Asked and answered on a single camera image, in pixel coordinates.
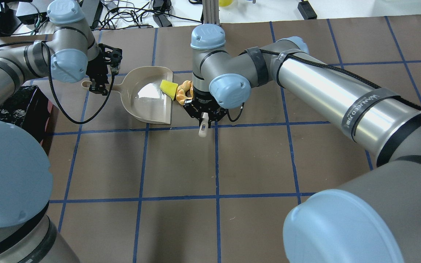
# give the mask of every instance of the dustpan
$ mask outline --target dustpan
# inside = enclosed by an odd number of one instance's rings
[[[113,85],[112,90],[119,92],[124,109],[139,121],[170,124],[172,100],[160,90],[162,80],[173,81],[169,68],[144,66],[130,71],[121,84]],[[82,82],[84,88],[90,84],[90,81]]]

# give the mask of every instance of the black cable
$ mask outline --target black cable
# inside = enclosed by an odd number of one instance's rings
[[[122,30],[127,28],[153,28],[151,25],[131,25],[124,28],[99,28],[99,29],[93,29],[92,31],[102,31],[102,30]]]
[[[67,114],[67,112],[64,110],[64,108],[61,106],[60,101],[58,100],[58,97],[56,95],[55,88],[54,88],[54,85],[53,85],[52,67],[50,66],[51,61],[52,61],[50,47],[45,42],[41,42],[41,43],[42,43],[42,46],[45,47],[46,52],[47,52],[47,57],[48,57],[48,82],[50,83],[50,89],[52,90],[53,98],[55,99],[55,102],[56,102],[58,108],[64,114],[64,116],[66,116],[66,118],[68,118],[68,120],[70,120],[72,123],[75,123],[77,125],[83,125],[83,124],[86,124],[86,123],[90,122],[100,113],[100,111],[103,109],[105,104],[107,104],[108,98],[110,97],[111,90],[113,88],[113,83],[115,82],[115,75],[114,74],[111,75],[111,83],[110,83],[110,88],[108,90],[107,97],[105,98],[105,101],[103,102],[102,106],[100,106],[100,108],[97,110],[97,112],[95,112],[94,115],[92,115],[92,117],[88,118],[85,121],[81,121],[81,122],[75,121],[73,118],[71,118]]]
[[[261,49],[261,52],[269,54],[269,55],[275,55],[275,56],[280,55],[279,52],[274,52],[274,51],[264,50],[264,49]],[[381,86],[379,86],[379,85],[377,85],[377,84],[375,84],[375,83],[373,83],[373,82],[371,82],[371,81],[369,81],[369,80],[367,80],[367,79],[365,79],[365,78],[363,78],[363,77],[361,77],[361,76],[359,76],[359,75],[357,75],[353,72],[345,70],[343,68],[338,68],[338,67],[335,67],[335,66],[332,66],[332,65],[326,65],[326,64],[321,64],[321,63],[317,63],[317,62],[314,62],[314,61],[306,60],[304,58],[300,58],[300,57],[297,57],[297,56],[292,55],[292,54],[288,54],[287,57],[285,58],[285,60],[287,60],[288,58],[291,58],[292,60],[296,60],[298,62],[304,63],[306,65],[312,65],[312,66],[315,66],[315,67],[326,68],[326,69],[329,69],[329,70],[333,70],[333,71],[342,73],[342,74],[347,75],[351,78],[354,78],[354,79],[356,79],[356,80],[358,80],[358,81],[360,81],[360,82],[362,82],[366,85],[369,85],[370,87],[372,87],[374,89],[381,88]],[[398,98],[396,98],[396,100],[398,100],[401,103],[404,103],[406,106],[409,106],[409,107],[414,108],[416,110],[421,110],[421,106],[419,106],[419,105],[417,105],[417,104],[415,104],[415,103],[413,103],[409,100],[406,100],[403,97],[398,97]]]
[[[237,118],[235,118],[235,120],[233,120],[232,117],[230,117],[230,111],[227,109],[227,117],[228,117],[228,120],[231,121],[231,122],[238,121],[238,119],[241,116],[241,113],[243,112],[243,108],[244,108],[244,103],[241,103],[240,112],[239,112]]]
[[[185,17],[180,17],[180,16],[177,16],[177,15],[171,15],[171,14],[168,14],[168,13],[165,13],[165,12],[162,12],[162,11],[158,11],[158,10],[144,9],[144,8],[138,8],[138,7],[118,7],[118,8],[121,8],[121,9],[134,9],[134,10],[141,10],[141,11],[143,11],[139,15],[139,18],[140,18],[141,23],[142,23],[142,16],[145,15],[146,13],[154,13],[154,14],[159,14],[159,15],[169,15],[171,17],[182,19],[182,20],[188,20],[188,21],[196,22],[196,23],[200,23],[200,24],[202,23],[201,21],[198,21],[198,20],[194,20],[194,19],[190,19],[190,18],[185,18]]]
[[[21,44],[33,44],[33,41],[18,41],[18,42],[12,42],[12,43],[4,43],[0,45],[1,47],[7,47],[7,46],[13,46],[13,45],[21,45]]]

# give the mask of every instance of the sponge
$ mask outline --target sponge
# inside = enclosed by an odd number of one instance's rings
[[[177,94],[177,87],[177,83],[173,83],[168,80],[162,80],[162,83],[160,83],[160,89],[163,91],[163,93],[172,98],[172,100],[175,99],[175,95]]]

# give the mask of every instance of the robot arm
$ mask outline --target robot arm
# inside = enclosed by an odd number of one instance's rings
[[[74,83],[88,75],[90,90],[107,95],[107,64],[112,66],[112,74],[117,74],[121,50],[97,44],[75,1],[53,1],[47,13],[56,25],[52,41],[0,50],[0,104],[27,80],[48,76],[48,66],[53,78],[62,82]]]
[[[192,117],[219,121],[272,79],[377,157],[376,170],[289,213],[283,235],[290,262],[421,262],[421,107],[323,64],[299,38],[236,58],[224,43],[215,25],[193,31],[194,97],[184,105]]]

